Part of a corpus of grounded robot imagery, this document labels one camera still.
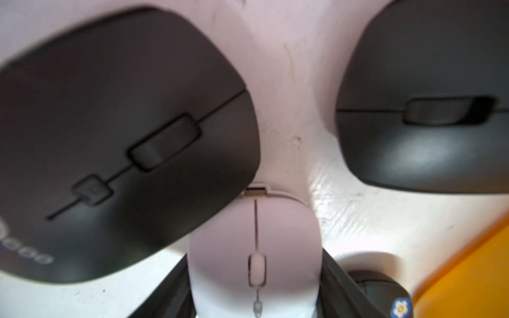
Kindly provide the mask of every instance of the white computer mouse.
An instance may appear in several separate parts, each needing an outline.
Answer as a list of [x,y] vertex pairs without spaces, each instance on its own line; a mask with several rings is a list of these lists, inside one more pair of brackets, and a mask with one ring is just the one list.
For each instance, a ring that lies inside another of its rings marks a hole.
[[200,318],[315,314],[320,227],[314,213],[291,195],[267,186],[249,188],[191,233],[187,261]]

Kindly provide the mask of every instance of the white table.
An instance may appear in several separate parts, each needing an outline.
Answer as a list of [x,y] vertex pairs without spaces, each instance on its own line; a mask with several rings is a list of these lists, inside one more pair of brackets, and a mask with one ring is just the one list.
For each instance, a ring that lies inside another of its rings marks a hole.
[[[363,28],[388,0],[151,2],[187,17],[237,68],[258,116],[262,162],[256,181],[309,203],[325,248],[347,269],[381,270],[415,292],[508,210],[507,195],[384,190],[360,183],[346,168],[335,136],[335,97]],[[80,21],[141,3],[4,0],[0,61]],[[185,249],[184,238],[130,268],[80,284],[0,273],[1,316],[127,317]]]

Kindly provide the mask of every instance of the black mouse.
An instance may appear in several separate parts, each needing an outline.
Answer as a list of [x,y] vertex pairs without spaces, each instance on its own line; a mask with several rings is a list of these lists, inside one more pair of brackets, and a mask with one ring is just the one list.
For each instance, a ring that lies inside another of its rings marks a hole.
[[509,192],[508,56],[507,1],[392,2],[337,97],[350,171],[392,189]]
[[373,271],[355,271],[348,275],[387,317],[413,318],[410,294],[389,276]]
[[174,13],[82,25],[0,70],[0,269],[78,282],[184,236],[254,178],[253,104]]

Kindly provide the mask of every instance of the stain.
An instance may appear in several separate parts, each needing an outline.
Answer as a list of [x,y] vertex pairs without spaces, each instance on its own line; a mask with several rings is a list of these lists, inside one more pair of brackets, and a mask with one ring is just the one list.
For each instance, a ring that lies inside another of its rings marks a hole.
[[300,136],[293,136],[292,144],[297,148],[297,150],[299,150],[302,145],[302,138]]
[[290,50],[288,50],[288,46],[286,43],[283,43],[283,48],[285,49],[286,53],[288,54],[288,59],[290,60],[290,74],[292,75],[292,80],[295,81],[295,71],[293,68],[293,57],[290,53]]

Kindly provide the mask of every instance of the wireless mouse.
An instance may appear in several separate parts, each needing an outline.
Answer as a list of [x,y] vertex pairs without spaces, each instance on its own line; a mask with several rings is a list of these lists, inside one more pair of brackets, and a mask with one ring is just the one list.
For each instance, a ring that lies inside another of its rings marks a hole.
[[372,271],[355,271],[348,275],[387,317],[414,317],[410,294],[389,276]]
[[200,318],[315,313],[322,270],[318,220],[296,198],[262,189],[251,188],[189,236],[189,282]]
[[336,103],[361,181],[439,193],[509,192],[509,3],[399,0],[367,26]]
[[253,104],[174,13],[84,21],[0,70],[0,269],[78,282],[189,233],[252,181]]

